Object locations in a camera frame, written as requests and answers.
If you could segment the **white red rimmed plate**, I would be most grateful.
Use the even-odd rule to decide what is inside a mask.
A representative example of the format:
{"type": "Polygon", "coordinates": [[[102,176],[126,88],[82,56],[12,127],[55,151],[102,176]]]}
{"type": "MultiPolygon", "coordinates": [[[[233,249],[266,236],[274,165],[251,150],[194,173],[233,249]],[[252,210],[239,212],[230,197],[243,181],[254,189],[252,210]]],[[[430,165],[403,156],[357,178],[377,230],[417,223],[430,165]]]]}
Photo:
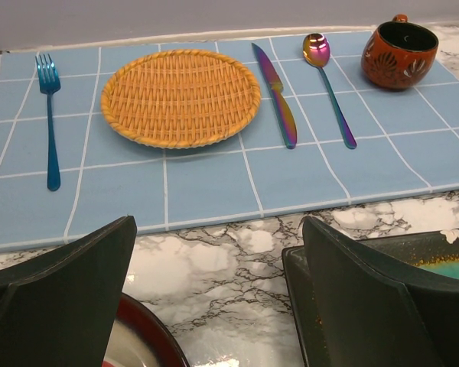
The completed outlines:
{"type": "Polygon", "coordinates": [[[152,348],[133,330],[115,321],[102,366],[160,367],[161,363],[152,348]]]}

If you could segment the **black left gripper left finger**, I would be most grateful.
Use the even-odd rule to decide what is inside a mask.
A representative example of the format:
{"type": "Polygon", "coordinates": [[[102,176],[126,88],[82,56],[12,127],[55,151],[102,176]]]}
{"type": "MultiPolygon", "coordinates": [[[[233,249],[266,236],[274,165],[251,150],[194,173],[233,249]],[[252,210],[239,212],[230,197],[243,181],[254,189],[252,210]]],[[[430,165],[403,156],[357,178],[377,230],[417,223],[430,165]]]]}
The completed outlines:
{"type": "Polygon", "coordinates": [[[136,236],[133,216],[0,270],[0,366],[100,366],[136,236]]]}

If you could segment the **black teal square plate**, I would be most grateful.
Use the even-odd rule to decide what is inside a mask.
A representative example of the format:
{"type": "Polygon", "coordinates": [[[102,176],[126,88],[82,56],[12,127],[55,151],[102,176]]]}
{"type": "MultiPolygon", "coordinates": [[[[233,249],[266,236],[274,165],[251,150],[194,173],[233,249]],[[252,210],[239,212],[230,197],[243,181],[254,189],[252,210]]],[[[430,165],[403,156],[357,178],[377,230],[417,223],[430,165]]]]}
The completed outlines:
{"type": "MultiPolygon", "coordinates": [[[[459,237],[449,242],[440,232],[423,232],[358,241],[408,265],[459,279],[459,237]]],[[[301,246],[282,252],[301,354],[306,366],[333,366],[314,296],[308,261],[301,246]]]]}

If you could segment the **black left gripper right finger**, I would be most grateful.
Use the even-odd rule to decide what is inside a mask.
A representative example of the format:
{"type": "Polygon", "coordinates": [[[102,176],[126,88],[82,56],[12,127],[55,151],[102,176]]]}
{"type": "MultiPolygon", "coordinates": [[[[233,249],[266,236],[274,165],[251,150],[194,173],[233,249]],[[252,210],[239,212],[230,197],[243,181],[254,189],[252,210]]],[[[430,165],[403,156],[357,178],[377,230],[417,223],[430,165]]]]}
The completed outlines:
{"type": "Polygon", "coordinates": [[[316,218],[305,219],[303,240],[333,366],[459,366],[459,279],[316,218]]]}

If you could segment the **red rimmed round plate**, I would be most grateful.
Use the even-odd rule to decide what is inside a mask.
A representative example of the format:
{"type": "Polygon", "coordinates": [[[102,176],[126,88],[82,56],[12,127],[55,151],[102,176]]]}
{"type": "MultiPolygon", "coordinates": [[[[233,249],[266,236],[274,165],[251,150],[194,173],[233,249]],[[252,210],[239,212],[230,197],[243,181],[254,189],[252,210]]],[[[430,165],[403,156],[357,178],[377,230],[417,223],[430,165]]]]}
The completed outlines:
{"type": "Polygon", "coordinates": [[[168,328],[135,298],[122,293],[116,319],[154,353],[160,366],[190,366],[182,348],[168,328]]]}

